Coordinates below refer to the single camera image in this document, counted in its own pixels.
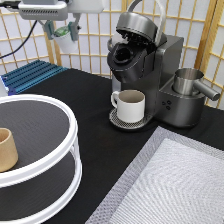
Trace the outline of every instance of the black tabletop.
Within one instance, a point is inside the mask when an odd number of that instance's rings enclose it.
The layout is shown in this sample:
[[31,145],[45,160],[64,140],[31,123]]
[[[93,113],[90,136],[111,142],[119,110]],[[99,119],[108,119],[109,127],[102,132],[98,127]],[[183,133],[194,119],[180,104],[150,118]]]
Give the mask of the black tabletop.
[[67,70],[24,92],[51,96],[66,103],[78,121],[83,176],[71,202],[47,224],[85,223],[158,126],[224,150],[224,111],[204,107],[200,123],[177,129],[152,121],[126,133],[109,122],[111,80]]

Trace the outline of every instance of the drip tray grate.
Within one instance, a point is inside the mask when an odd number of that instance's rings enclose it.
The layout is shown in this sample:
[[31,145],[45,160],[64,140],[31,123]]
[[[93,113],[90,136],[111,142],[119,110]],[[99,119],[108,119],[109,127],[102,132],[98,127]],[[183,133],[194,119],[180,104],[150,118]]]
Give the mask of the drip tray grate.
[[136,131],[139,130],[143,127],[145,127],[151,120],[152,120],[152,116],[149,114],[145,114],[145,117],[136,123],[126,123],[121,121],[118,117],[117,117],[117,109],[114,108],[113,110],[111,110],[110,115],[109,115],[109,119],[110,122],[116,126],[117,128],[120,128],[124,131]]

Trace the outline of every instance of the blue dish rack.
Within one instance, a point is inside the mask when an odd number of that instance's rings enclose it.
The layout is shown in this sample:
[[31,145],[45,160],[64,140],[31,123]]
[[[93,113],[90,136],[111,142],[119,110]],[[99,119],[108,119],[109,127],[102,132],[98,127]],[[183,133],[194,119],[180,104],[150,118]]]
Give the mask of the blue dish rack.
[[2,80],[9,88],[9,95],[15,95],[65,70],[67,68],[36,60],[2,75]]

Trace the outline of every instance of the stainless steel pitcher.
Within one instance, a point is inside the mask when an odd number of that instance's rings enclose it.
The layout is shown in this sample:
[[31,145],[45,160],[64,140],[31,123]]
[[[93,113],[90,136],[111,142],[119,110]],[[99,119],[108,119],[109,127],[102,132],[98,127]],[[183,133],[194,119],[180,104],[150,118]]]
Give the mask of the stainless steel pitcher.
[[220,98],[220,93],[203,83],[204,74],[194,68],[182,68],[176,71],[173,89],[175,92],[185,95],[194,96],[203,93],[212,101]]

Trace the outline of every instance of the tan paper cup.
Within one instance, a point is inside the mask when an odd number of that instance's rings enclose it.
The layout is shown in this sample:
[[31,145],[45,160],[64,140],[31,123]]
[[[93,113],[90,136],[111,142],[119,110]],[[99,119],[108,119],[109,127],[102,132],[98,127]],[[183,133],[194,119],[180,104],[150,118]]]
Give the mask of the tan paper cup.
[[18,153],[12,132],[0,128],[0,172],[11,169],[18,161]]

